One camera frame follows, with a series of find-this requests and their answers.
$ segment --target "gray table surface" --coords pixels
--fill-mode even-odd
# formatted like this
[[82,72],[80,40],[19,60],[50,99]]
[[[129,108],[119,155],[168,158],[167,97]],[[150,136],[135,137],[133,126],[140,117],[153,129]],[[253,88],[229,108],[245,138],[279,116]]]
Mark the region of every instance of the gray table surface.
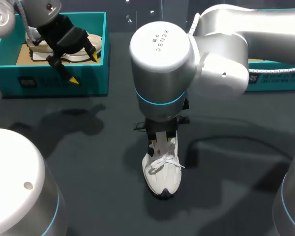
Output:
[[141,161],[144,120],[131,75],[131,33],[111,34],[107,97],[0,96],[0,127],[28,137],[64,195],[68,236],[272,236],[275,193],[295,155],[295,93],[250,93],[212,101],[189,93],[179,128],[187,168],[176,196],[149,192]]

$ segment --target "shoe sole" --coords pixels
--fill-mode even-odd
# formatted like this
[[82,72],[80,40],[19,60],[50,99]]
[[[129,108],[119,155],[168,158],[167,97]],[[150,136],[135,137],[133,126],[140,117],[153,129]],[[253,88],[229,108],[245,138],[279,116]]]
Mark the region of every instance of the shoe sole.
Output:
[[150,188],[147,180],[146,180],[146,185],[147,185],[147,188],[148,188],[148,191],[153,195],[153,197],[157,198],[158,200],[162,200],[162,201],[165,201],[165,200],[169,200],[171,198],[173,198],[176,194],[176,191],[174,194],[171,194],[167,188],[165,188],[163,190],[163,192],[161,194],[156,194],[154,193],[154,191]]
[[[97,52],[97,56],[100,57],[101,53],[102,53],[102,50],[99,50]],[[33,52],[33,51],[30,50],[30,57],[31,57],[32,61],[46,61],[47,57],[49,55],[51,55],[51,54],[49,54],[49,53],[38,53],[38,52]],[[91,59],[89,58],[88,55],[72,56],[72,55],[66,54],[63,57],[61,57],[61,60],[71,62],[71,63],[80,63],[80,62],[90,61]]]

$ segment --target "shoe box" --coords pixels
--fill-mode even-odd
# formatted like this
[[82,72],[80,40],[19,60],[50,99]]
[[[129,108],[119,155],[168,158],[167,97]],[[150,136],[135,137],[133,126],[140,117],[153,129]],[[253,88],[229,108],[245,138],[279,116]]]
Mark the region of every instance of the shoe box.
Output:
[[[262,11],[295,10],[291,9],[260,9]],[[275,70],[295,68],[295,65],[267,60],[249,60],[250,69]],[[254,91],[295,91],[295,72],[278,74],[249,73],[247,92]]]
[[34,62],[25,43],[25,28],[16,15],[14,31],[0,39],[0,90],[5,98],[105,96],[108,94],[110,41],[105,12],[64,13],[72,23],[102,37],[98,62],[63,62],[79,84],[65,81],[46,61]]

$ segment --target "white sneaker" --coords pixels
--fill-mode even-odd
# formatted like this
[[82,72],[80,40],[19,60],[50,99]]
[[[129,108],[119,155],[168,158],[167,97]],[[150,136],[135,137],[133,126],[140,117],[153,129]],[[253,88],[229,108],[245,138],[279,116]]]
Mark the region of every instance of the white sneaker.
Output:
[[[29,47],[31,58],[33,61],[45,61],[49,55],[52,53],[52,49],[48,46],[46,41],[42,41],[38,46],[35,46],[33,42],[30,40],[29,36],[25,35],[26,44]],[[90,40],[91,44],[96,48],[97,56],[99,57],[102,51],[102,37],[89,34],[88,39]],[[65,54],[61,57],[62,60],[68,62],[84,62],[90,60],[88,54],[86,53],[85,49],[75,53],[75,54]]]
[[166,132],[156,133],[156,139],[156,143],[149,145],[154,150],[154,155],[147,153],[143,158],[143,173],[147,185],[155,195],[169,198],[178,190],[183,167],[177,155],[177,132],[176,138],[170,141],[167,141]]

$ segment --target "white cylinder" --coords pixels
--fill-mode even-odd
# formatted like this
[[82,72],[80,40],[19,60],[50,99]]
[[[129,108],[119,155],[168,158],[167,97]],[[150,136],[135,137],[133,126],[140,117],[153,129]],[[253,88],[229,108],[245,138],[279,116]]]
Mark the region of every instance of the white cylinder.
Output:
[[188,35],[169,22],[148,23],[132,36],[130,55],[141,112],[157,122],[175,118],[197,69]]
[[64,236],[65,203],[35,145],[0,129],[0,236]]

